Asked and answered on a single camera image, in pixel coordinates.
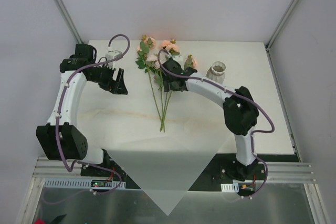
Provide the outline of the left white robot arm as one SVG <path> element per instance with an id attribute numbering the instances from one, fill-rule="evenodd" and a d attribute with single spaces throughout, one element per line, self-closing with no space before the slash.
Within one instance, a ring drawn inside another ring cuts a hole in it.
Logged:
<path id="1" fill-rule="evenodd" d="M 36 136 L 49 160 L 75 159 L 93 164 L 99 176 L 110 173 L 111 164 L 105 151 L 90 144 L 77 129 L 79 101 L 87 82 L 97 83 L 104 91 L 127 95 L 124 70 L 114 62 L 123 53 L 108 47 L 103 61 L 97 62 L 97 51 L 89 44 L 77 44 L 75 53 L 60 64 L 60 88 L 53 111 L 45 125 L 38 126 Z"/>

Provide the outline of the white wrapping paper sheet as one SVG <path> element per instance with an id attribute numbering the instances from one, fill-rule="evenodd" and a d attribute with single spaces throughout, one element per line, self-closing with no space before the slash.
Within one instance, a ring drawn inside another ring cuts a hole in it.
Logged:
<path id="1" fill-rule="evenodd" d="M 223 121 L 151 123 L 108 131 L 103 144 L 127 175 L 169 215 L 211 159 L 234 135 Z"/>

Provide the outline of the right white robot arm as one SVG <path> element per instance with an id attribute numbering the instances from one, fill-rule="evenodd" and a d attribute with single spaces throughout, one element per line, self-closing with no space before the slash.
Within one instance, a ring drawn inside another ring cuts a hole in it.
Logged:
<path id="1" fill-rule="evenodd" d="M 165 91 L 197 93 L 219 105 L 224 111 L 227 129 L 234 134 L 236 143 L 235 163 L 225 168 L 228 177 L 244 181 L 255 173 L 256 157 L 251 146 L 250 134 L 259 116 L 258 109 L 246 87 L 230 91 L 223 85 L 205 77 L 192 67 L 182 69 L 172 58 L 160 66 L 163 71 Z"/>

